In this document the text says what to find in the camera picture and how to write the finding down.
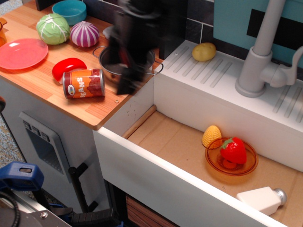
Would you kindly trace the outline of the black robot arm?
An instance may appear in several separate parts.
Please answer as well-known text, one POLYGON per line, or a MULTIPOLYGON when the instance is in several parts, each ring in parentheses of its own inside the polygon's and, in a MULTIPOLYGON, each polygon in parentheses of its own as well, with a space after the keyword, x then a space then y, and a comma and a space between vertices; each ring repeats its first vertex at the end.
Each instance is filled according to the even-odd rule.
POLYGON ((185 39, 186 0, 121 0, 109 39, 109 61, 126 65, 117 94, 133 94, 144 80, 147 54, 166 59, 185 39))

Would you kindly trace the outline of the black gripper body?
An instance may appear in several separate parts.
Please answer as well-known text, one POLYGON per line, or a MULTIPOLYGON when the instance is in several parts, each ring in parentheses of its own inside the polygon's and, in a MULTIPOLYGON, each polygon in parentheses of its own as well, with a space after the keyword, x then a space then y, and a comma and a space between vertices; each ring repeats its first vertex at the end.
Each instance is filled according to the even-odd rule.
POLYGON ((122 63, 134 70, 147 70, 147 54, 158 47, 159 21, 116 21, 109 39, 109 63, 122 63))

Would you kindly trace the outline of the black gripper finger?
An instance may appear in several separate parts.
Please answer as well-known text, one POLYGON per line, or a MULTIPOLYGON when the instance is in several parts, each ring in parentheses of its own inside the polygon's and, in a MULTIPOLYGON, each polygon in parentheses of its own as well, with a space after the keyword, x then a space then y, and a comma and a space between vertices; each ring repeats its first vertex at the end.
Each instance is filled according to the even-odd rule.
POLYGON ((133 95, 141 86, 145 70, 124 68, 117 87, 118 95, 133 95))

